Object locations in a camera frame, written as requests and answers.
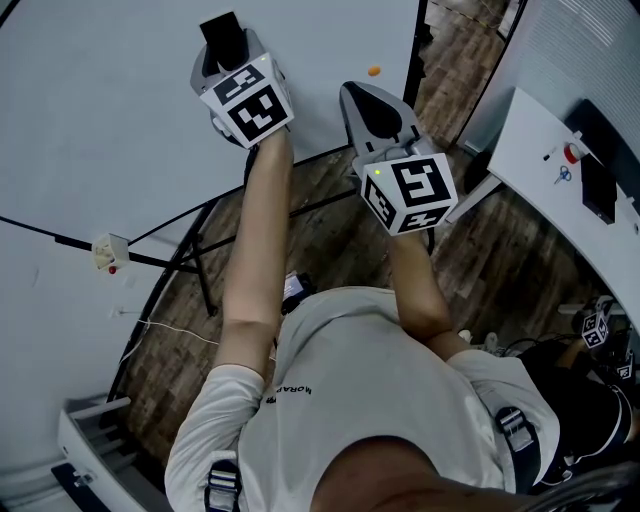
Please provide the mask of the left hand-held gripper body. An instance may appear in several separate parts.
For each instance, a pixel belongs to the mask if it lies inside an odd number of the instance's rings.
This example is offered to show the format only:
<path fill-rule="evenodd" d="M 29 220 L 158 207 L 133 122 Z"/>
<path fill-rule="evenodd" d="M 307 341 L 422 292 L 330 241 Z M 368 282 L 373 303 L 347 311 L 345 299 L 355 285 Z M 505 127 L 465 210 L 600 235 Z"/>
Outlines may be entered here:
<path fill-rule="evenodd" d="M 199 98 L 219 133 L 246 149 L 294 120 L 284 75 L 270 53 L 206 85 Z"/>

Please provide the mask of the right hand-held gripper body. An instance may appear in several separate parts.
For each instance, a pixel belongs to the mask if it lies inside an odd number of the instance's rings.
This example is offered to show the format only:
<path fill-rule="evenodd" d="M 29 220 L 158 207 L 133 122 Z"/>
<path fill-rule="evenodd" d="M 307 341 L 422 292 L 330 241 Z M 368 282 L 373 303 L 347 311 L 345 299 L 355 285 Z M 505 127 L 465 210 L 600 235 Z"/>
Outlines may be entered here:
<path fill-rule="evenodd" d="M 458 203 L 447 157 L 426 136 L 358 156 L 353 168 L 361 197 L 391 236 L 434 228 Z"/>

